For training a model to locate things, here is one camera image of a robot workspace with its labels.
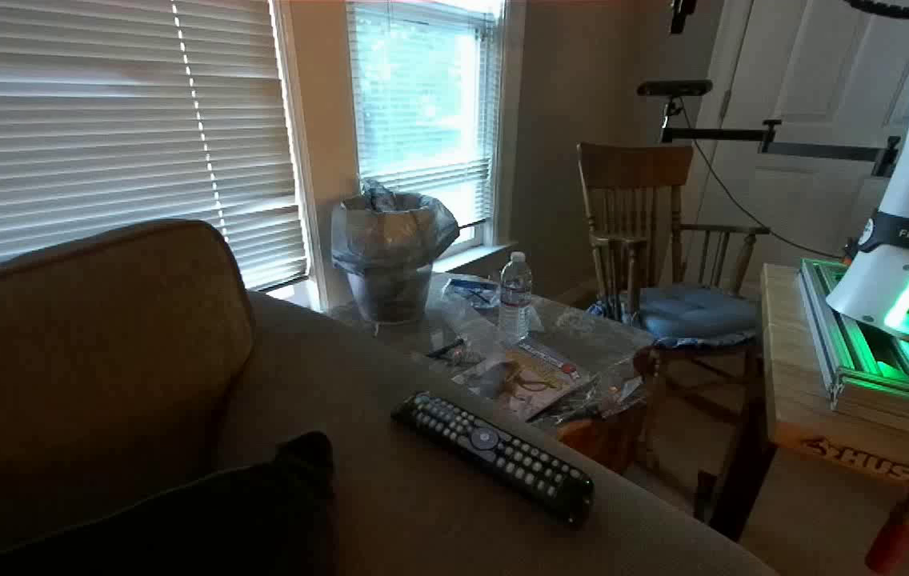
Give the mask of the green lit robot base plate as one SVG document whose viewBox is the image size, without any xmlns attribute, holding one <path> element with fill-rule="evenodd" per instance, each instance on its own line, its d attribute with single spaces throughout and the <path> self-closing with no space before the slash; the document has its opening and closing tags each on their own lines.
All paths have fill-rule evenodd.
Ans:
<svg viewBox="0 0 909 576">
<path fill-rule="evenodd" d="M 865 392 L 909 399 L 909 338 L 840 316 L 825 304 L 840 273 L 845 266 L 833 258 L 802 258 L 798 270 L 825 397 L 837 403 Z"/>
</svg>

